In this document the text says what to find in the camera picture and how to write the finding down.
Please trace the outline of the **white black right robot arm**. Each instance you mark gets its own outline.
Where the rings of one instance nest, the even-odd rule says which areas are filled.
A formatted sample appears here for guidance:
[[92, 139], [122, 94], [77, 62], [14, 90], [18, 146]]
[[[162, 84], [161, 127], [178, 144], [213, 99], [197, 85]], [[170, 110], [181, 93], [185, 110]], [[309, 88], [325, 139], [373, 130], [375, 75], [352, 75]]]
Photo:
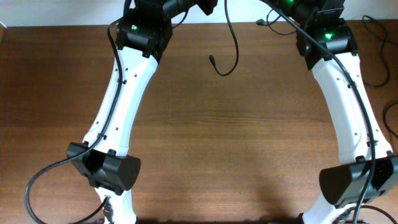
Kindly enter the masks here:
[[340, 164], [319, 175], [321, 195], [297, 223], [356, 223], [359, 211], [397, 185], [397, 156], [374, 117], [343, 1], [271, 1], [297, 30], [297, 48], [335, 127]]

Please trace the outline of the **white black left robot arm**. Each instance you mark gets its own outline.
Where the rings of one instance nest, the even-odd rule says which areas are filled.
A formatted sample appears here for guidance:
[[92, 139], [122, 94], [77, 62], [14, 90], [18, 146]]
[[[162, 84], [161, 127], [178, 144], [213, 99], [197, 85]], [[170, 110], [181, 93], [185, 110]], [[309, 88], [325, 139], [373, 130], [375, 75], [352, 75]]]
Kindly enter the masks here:
[[134, 118], [147, 84], [173, 34], [171, 20], [198, 6], [210, 15], [216, 1], [126, 1], [111, 38], [114, 70], [101, 107], [81, 143], [67, 157], [95, 188], [105, 223], [135, 223], [131, 189], [141, 161], [128, 155]]

